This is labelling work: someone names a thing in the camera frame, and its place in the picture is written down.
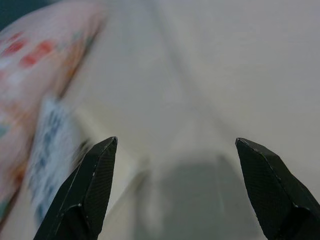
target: textured black plastic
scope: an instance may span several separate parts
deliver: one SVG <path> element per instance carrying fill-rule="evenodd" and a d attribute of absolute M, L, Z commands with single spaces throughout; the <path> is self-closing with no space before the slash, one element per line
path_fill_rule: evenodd
<path fill-rule="evenodd" d="M 244 138 L 236 140 L 250 202 L 269 240 L 320 239 L 320 205 L 278 155 Z"/>
<path fill-rule="evenodd" d="M 34 240 L 96 240 L 111 193 L 117 138 L 110 137 L 85 155 L 62 184 Z"/>

